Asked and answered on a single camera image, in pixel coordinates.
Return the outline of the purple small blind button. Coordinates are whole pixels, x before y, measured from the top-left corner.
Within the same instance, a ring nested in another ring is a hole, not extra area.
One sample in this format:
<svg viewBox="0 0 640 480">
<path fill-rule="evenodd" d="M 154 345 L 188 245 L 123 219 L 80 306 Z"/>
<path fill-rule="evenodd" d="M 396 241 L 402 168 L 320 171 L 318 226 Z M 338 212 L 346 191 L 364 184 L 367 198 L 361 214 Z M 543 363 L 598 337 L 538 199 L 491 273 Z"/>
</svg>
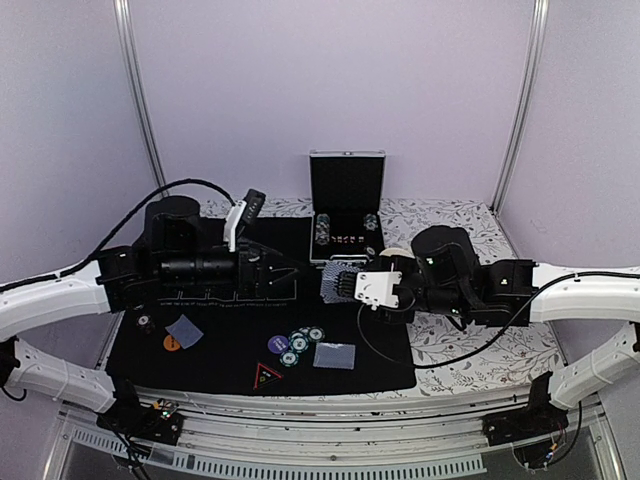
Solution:
<svg viewBox="0 0 640 480">
<path fill-rule="evenodd" d="M 289 350 L 289 339 L 284 335 L 274 335 L 267 342 L 268 350 L 276 355 Z"/>
</svg>

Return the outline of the orange big blind button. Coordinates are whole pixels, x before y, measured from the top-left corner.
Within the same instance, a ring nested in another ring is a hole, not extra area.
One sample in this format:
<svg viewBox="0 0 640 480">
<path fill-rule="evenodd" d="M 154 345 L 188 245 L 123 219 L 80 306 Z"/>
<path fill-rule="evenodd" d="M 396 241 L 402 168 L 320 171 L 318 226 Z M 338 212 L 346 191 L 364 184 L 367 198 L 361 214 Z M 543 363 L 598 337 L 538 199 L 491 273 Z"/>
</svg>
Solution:
<svg viewBox="0 0 640 480">
<path fill-rule="evenodd" d="M 182 348 L 178 340 L 171 334 L 167 334 L 163 339 L 163 348 L 168 352 L 175 352 Z"/>
</svg>

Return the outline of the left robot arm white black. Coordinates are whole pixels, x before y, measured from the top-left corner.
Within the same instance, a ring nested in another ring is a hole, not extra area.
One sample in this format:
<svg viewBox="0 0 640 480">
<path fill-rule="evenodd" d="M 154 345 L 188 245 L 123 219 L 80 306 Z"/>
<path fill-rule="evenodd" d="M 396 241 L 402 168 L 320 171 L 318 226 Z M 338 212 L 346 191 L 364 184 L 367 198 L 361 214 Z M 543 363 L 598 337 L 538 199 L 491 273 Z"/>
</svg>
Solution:
<svg viewBox="0 0 640 480">
<path fill-rule="evenodd" d="M 128 434 L 148 426 L 148 412 L 126 379 L 45 354 L 19 334 L 79 316 L 118 313 L 154 302 L 172 289 L 223 286 L 235 300 L 262 300 L 295 282 L 302 262 L 244 235 L 264 205 L 251 189 L 231 201 L 221 236 L 204 235 L 197 200 L 159 188 L 135 207 L 144 227 L 131 246 L 109 247 L 118 223 L 81 262 L 1 287 L 1 390 L 18 388 L 104 414 Z"/>
</svg>

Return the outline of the red brown poker chip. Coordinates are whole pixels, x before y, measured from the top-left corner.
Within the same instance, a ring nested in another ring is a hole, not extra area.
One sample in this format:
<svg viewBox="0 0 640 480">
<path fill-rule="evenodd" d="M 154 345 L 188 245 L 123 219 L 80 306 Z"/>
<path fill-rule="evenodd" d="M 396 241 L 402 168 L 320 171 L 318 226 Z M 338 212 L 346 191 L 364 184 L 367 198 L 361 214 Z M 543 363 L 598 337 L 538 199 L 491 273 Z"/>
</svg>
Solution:
<svg viewBox="0 0 640 480">
<path fill-rule="evenodd" d="M 149 334 L 150 332 L 152 332 L 155 329 L 155 323 L 152 319 L 152 317 L 148 314 L 141 314 L 136 318 L 136 327 L 146 333 Z"/>
</svg>

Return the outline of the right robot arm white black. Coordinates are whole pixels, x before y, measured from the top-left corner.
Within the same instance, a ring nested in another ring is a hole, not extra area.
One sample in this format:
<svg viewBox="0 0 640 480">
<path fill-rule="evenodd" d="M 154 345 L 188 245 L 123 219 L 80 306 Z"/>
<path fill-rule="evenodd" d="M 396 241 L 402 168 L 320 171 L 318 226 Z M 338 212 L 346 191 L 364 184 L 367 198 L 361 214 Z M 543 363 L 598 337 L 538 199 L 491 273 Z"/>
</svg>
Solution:
<svg viewBox="0 0 640 480">
<path fill-rule="evenodd" d="M 391 324 L 426 312 L 501 334 L 511 326 L 559 320 L 622 322 L 601 346 L 535 378 L 525 406 L 486 416 L 486 435 L 537 436 L 564 428 L 570 409 L 639 365 L 638 268 L 572 269 L 533 260 L 483 265 L 460 227 L 431 226 L 408 250 L 388 248 L 365 263 L 331 261 L 320 295 L 326 303 L 357 302 L 361 311 Z"/>
</svg>

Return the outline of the blue card player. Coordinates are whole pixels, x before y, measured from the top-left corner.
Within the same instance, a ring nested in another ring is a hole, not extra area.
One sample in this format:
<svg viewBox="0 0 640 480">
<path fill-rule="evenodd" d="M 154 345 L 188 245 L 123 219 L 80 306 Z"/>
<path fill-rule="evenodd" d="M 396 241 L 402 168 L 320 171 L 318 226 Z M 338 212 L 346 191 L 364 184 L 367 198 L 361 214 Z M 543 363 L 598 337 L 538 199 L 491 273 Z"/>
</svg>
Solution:
<svg viewBox="0 0 640 480">
<path fill-rule="evenodd" d="M 191 348 L 204 336 L 203 331 L 185 315 L 181 315 L 172 324 L 166 326 L 165 330 L 183 349 Z"/>
<path fill-rule="evenodd" d="M 313 367 L 321 369 L 353 370 L 356 346 L 353 344 L 317 343 Z"/>
</svg>

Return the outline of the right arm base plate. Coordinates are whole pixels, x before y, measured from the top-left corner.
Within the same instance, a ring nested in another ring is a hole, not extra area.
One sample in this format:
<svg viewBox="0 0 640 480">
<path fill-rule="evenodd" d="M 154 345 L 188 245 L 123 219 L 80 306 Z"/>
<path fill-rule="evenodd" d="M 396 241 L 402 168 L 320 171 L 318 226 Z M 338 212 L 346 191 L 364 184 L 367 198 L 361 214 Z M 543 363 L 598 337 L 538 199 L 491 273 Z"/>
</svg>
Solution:
<svg viewBox="0 0 640 480">
<path fill-rule="evenodd" d="M 566 410 L 545 403 L 485 415 L 482 433 L 490 446 L 496 446 L 551 434 L 568 424 Z"/>
</svg>

